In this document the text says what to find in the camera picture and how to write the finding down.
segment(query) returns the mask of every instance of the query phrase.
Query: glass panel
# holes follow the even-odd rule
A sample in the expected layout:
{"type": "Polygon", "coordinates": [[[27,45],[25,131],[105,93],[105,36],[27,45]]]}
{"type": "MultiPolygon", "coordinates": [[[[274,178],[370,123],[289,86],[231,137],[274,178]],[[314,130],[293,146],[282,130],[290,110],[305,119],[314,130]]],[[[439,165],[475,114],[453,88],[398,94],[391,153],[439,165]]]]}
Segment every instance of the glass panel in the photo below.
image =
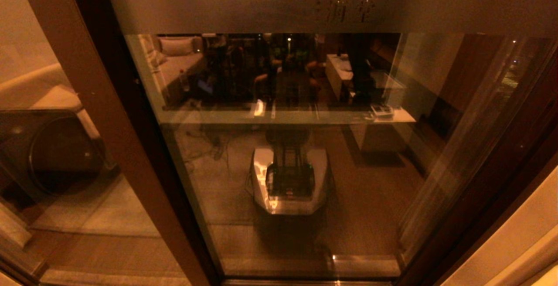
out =
{"type": "Polygon", "coordinates": [[[189,284],[28,0],[0,9],[0,258],[48,284],[189,284]]]}
{"type": "Polygon", "coordinates": [[[112,2],[225,277],[399,276],[557,45],[556,0],[112,2]]]}

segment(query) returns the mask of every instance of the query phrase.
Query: frosted glass strip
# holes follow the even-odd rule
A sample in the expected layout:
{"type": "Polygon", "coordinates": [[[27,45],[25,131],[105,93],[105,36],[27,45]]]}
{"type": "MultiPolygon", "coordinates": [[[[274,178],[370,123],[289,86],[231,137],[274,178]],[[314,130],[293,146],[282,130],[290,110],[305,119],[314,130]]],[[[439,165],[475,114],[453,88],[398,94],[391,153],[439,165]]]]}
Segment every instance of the frosted glass strip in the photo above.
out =
{"type": "Polygon", "coordinates": [[[112,0],[124,34],[439,32],[558,37],[558,0],[112,0]]]}

